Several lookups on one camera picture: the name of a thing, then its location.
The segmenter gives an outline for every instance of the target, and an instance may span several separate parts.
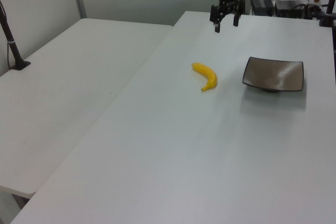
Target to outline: robotic arm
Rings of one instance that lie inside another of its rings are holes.
[[[230,13],[235,15],[233,25],[238,26],[240,16],[245,12],[245,0],[219,0],[219,5],[211,6],[210,21],[215,25],[215,31],[220,32],[222,19]]]

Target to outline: cable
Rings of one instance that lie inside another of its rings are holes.
[[[7,20],[6,11],[5,11],[5,8],[4,8],[4,6],[2,5],[2,2],[1,2],[1,0],[0,0],[0,7],[1,7],[2,11],[3,11],[3,12],[4,12],[4,14],[5,14],[5,19]]]
[[[5,19],[7,21],[7,15],[6,15],[6,11],[4,6],[2,5],[2,2],[0,0],[0,7],[1,7],[1,11],[4,13],[5,15]],[[9,43],[7,42],[7,64],[8,64],[8,68],[11,69],[10,65],[9,65]]]
[[[7,42],[7,64],[8,64],[8,68],[11,70],[11,67],[9,65],[9,43]]]

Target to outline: dark ceramic bowl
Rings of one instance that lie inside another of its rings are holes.
[[[243,84],[268,92],[302,91],[303,62],[267,60],[250,57],[248,59]]]

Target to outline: table surface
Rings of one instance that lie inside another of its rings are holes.
[[[335,223],[331,29],[232,23],[186,12],[13,224]],[[303,91],[242,84],[251,56],[303,61]]]
[[[83,19],[0,78],[0,189],[30,198],[171,26]]]

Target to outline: black cable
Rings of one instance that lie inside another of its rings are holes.
[[[2,2],[1,2],[1,0],[0,0],[0,7],[1,7],[2,11],[3,11],[3,12],[4,12],[4,14],[5,14],[5,19],[7,20],[6,11],[5,11],[5,8],[4,8],[4,6],[2,5]]]
[[[298,5],[294,6],[291,10],[293,10],[293,9],[299,7],[299,6],[302,7],[302,6],[305,6],[305,4],[298,4]]]
[[[4,6],[2,5],[2,2],[0,0],[0,7],[1,7],[1,11],[3,11],[4,15],[5,15],[5,19],[7,21],[7,15],[6,15],[6,11]],[[7,42],[7,64],[8,64],[8,68],[11,69],[10,65],[9,65],[9,43]]]
[[[11,67],[9,65],[9,43],[7,42],[7,64],[8,64],[8,68],[11,70]]]

